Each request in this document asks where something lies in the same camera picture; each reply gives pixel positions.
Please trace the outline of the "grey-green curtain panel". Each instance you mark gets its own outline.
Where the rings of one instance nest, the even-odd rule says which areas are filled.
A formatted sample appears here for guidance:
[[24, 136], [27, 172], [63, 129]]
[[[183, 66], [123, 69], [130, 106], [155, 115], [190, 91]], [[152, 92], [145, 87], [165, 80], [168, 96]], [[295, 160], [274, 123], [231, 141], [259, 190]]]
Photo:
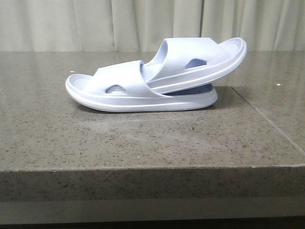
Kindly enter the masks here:
[[3, 0], [0, 49], [153, 52], [171, 37], [199, 37], [201, 0]]
[[217, 43], [243, 38], [253, 51], [303, 51], [303, 0], [205, 0], [203, 37]]

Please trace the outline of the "grey-green curtain right panel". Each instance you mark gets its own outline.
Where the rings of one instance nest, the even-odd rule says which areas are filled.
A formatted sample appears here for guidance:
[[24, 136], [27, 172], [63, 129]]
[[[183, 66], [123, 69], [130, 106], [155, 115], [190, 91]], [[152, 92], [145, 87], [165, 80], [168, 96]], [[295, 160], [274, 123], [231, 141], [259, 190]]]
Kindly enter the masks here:
[[253, 51], [303, 51], [303, 0], [205, 0], [203, 37], [217, 43], [243, 38]]

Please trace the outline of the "grey-green curtain left panel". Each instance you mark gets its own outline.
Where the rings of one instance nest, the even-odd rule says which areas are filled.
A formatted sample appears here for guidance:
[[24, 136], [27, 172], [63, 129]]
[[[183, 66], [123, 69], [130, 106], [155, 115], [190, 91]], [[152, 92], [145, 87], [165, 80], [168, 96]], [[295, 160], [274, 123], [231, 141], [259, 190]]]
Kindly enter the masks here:
[[153, 52], [171, 37], [199, 37], [201, 0], [3, 0], [0, 49]]

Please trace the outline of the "light blue slipper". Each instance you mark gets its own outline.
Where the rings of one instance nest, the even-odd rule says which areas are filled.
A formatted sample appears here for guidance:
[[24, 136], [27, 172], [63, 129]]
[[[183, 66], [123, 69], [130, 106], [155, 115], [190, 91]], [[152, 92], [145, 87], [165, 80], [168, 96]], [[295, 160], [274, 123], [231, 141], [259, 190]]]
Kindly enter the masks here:
[[95, 75], [70, 75], [65, 87], [78, 103], [106, 112], [183, 111], [209, 107], [217, 101], [213, 86], [187, 93], [165, 95], [153, 91], [144, 81], [142, 61], [102, 67]]
[[236, 69], [247, 51], [242, 38], [164, 39], [154, 58], [141, 66], [148, 86], [166, 94], [211, 83]]

